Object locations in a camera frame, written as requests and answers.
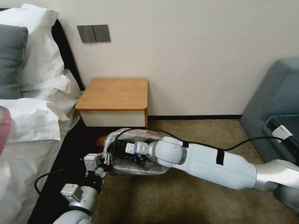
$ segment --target white drawer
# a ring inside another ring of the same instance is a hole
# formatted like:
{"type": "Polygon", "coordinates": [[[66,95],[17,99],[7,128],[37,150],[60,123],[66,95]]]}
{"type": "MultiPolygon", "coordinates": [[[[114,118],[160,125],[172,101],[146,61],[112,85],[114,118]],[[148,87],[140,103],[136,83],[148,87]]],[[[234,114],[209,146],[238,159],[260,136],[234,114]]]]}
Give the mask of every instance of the white drawer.
{"type": "Polygon", "coordinates": [[[81,117],[88,127],[144,127],[145,112],[81,110],[81,117]]]}

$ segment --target gray switch panel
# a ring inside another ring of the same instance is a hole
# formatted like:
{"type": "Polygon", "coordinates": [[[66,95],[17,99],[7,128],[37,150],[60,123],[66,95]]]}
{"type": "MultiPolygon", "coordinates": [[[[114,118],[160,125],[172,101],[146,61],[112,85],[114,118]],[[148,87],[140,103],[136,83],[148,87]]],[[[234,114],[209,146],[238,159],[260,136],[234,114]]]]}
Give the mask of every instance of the gray switch panel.
{"type": "Polygon", "coordinates": [[[108,25],[77,26],[83,43],[111,42],[108,25]]]}

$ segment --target pink blanket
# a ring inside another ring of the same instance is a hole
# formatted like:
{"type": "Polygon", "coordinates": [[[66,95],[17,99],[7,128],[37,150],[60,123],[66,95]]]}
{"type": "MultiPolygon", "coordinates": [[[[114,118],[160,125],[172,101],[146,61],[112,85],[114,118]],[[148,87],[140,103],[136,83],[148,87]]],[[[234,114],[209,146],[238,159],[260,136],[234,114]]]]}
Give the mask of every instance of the pink blanket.
{"type": "Polygon", "coordinates": [[[12,118],[10,116],[9,110],[0,106],[0,155],[4,149],[11,123],[12,118]]]}

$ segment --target black velcro strap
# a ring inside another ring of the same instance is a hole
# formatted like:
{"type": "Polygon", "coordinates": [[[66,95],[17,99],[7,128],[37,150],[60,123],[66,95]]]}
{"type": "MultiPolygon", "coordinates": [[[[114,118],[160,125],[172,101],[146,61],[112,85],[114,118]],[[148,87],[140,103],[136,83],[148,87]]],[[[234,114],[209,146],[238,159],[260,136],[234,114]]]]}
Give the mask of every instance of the black velcro strap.
{"type": "Polygon", "coordinates": [[[183,147],[185,147],[185,148],[189,148],[189,142],[187,142],[187,141],[183,141],[183,147]]]}
{"type": "Polygon", "coordinates": [[[216,164],[223,165],[224,151],[217,149],[216,164]]]}

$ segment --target floor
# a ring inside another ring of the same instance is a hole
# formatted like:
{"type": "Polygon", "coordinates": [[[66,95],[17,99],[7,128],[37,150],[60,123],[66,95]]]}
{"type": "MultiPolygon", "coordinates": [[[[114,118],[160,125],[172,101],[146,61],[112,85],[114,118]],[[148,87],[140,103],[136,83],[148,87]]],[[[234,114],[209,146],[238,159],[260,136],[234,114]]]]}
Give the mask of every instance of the floor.
{"type": "MultiPolygon", "coordinates": [[[[149,126],[218,147],[230,147],[247,138],[237,120],[152,121],[149,126]]],[[[263,163],[250,143],[231,152],[251,163],[263,163]]],[[[298,222],[299,217],[272,193],[236,191],[170,169],[160,176],[107,175],[94,223],[298,222]]]]}

